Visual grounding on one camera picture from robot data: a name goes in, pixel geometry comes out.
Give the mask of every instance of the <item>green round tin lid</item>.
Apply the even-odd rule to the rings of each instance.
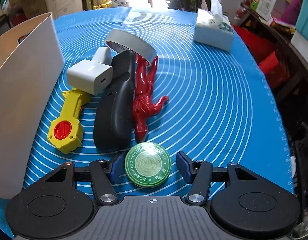
[[[159,144],[143,142],[132,147],[125,158],[128,178],[140,187],[156,187],[171,172],[171,158]]]

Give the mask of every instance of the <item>white tissue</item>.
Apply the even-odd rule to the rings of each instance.
[[[211,22],[210,27],[218,28],[223,19],[222,5],[218,0],[211,0],[211,13],[214,16],[214,22]]]

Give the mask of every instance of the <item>white tape roll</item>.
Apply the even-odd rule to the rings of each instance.
[[[156,50],[146,41],[131,33],[118,29],[111,30],[105,43],[117,53],[130,49],[143,57],[147,61],[146,65],[151,65],[157,55]]]

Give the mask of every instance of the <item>red action figure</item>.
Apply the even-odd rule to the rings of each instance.
[[[148,74],[146,74],[146,61],[138,55],[135,74],[135,99],[132,112],[135,121],[135,138],[138,142],[143,142],[146,139],[148,133],[146,119],[157,115],[161,111],[163,104],[169,100],[168,96],[162,96],[156,104],[152,102],[157,64],[158,56],[155,57]]]

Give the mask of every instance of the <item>yellow toy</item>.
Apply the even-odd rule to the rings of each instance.
[[[98,6],[93,6],[93,10],[111,8],[112,5],[113,5],[112,0],[103,0],[102,4]]]
[[[51,122],[47,139],[62,153],[67,154],[81,146],[83,126],[78,120],[84,104],[90,101],[89,94],[79,89],[64,91],[65,102],[60,116]]]

